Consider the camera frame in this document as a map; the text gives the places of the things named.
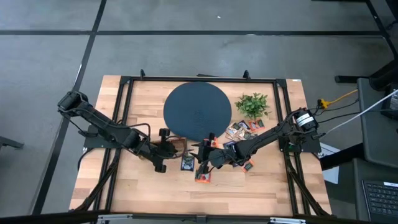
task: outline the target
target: wooden table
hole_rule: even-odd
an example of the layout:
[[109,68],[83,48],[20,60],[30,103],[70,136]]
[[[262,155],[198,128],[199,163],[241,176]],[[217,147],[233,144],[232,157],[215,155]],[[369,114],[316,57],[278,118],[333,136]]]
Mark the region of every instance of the wooden table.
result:
[[[99,90],[96,109],[112,117],[118,92],[120,76],[104,76]],[[149,123],[153,141],[158,140],[159,128],[166,128],[163,106],[166,97],[184,82],[142,82],[135,81],[127,124]],[[273,87],[263,83],[211,83],[225,92],[231,102],[232,120],[244,119],[234,102],[244,94],[262,93],[268,95],[272,111],[263,117],[266,129],[277,124],[277,113]],[[292,110],[306,107],[303,86],[300,80],[287,80]],[[282,89],[279,90],[282,111],[286,115]],[[126,96],[122,98],[119,116],[123,114]],[[225,133],[219,142],[227,142]],[[82,160],[73,191],[70,208],[79,206],[98,182],[104,149],[95,149]],[[114,189],[112,212],[177,213],[212,215],[280,215],[291,216],[292,209],[287,185],[284,158],[275,141],[252,157],[255,166],[244,173],[240,167],[223,166],[212,171],[211,183],[194,181],[194,172],[180,171],[180,159],[165,160],[167,171],[154,172],[149,161],[142,161],[127,151],[122,151]],[[305,183],[324,210],[331,212],[322,170],[319,161],[312,154],[301,154]],[[297,186],[298,208],[303,213],[301,194]],[[100,208],[104,208],[108,186],[104,188]]]

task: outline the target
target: white cable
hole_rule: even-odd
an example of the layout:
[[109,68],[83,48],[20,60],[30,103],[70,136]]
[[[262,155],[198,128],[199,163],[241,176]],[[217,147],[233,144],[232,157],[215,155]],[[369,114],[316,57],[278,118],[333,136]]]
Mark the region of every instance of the white cable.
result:
[[383,99],[377,101],[375,104],[373,104],[372,106],[370,106],[368,109],[362,111],[360,114],[357,114],[355,117],[353,117],[353,118],[351,118],[351,119],[345,121],[344,123],[341,123],[341,124],[337,125],[336,127],[330,129],[329,131],[326,132],[326,134],[329,134],[330,132],[334,131],[335,129],[337,129],[337,128],[343,126],[343,125],[346,124],[346,123],[349,123],[350,121],[352,121],[352,120],[354,120],[355,118],[361,116],[362,114],[365,114],[365,113],[368,112],[370,109],[372,109],[373,107],[375,107],[376,105],[378,105],[379,103],[383,102],[384,100],[386,100],[387,98],[389,98],[390,96],[394,95],[394,94],[397,93],[397,92],[398,92],[398,90],[393,91],[391,94],[389,94],[388,96],[384,97]]

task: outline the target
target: gray floor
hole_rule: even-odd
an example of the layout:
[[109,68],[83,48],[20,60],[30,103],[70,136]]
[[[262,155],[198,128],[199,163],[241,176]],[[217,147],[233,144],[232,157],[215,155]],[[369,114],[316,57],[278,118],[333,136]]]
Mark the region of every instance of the gray floor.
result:
[[[393,21],[384,1],[374,1],[383,22]],[[100,0],[0,0],[0,29],[92,28]],[[108,0],[100,30],[376,30],[364,4],[309,0],[145,1]],[[0,36],[0,136],[25,142],[0,152],[0,217],[29,213],[60,122],[56,104],[75,80],[87,36]],[[97,36],[81,91],[92,103],[103,75],[299,78],[307,103],[332,100],[356,88],[335,75],[369,75],[392,59],[382,39],[256,36]],[[352,96],[339,105],[356,99]],[[329,112],[319,120],[357,111]],[[344,118],[325,123],[332,128]],[[87,125],[78,122],[82,127]],[[323,142],[344,149],[361,142],[359,120]],[[44,212],[67,211],[83,138],[70,127]],[[333,212],[347,217],[334,200]]]

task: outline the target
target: white paper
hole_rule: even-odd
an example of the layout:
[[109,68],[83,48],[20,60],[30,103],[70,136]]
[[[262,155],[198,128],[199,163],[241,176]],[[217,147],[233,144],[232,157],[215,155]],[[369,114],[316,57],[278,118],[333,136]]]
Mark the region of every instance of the white paper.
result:
[[[321,153],[318,153],[318,157],[322,158],[324,156],[332,155],[333,153],[340,152],[339,149],[335,147],[328,146],[321,142]],[[338,184],[338,171],[339,167],[334,167],[323,171],[323,178],[333,184]]]

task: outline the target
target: potted plant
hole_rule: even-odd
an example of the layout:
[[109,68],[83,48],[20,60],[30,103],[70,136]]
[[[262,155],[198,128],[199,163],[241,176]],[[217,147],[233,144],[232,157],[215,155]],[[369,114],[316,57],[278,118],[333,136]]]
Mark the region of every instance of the potted plant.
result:
[[252,120],[249,121],[250,128],[252,130],[263,128],[264,124],[262,123],[261,118],[263,115],[268,115],[268,113],[270,113],[266,110],[269,108],[267,105],[267,95],[264,96],[260,93],[254,93],[252,96],[242,95],[239,99],[240,101],[235,102],[235,105],[239,112]]

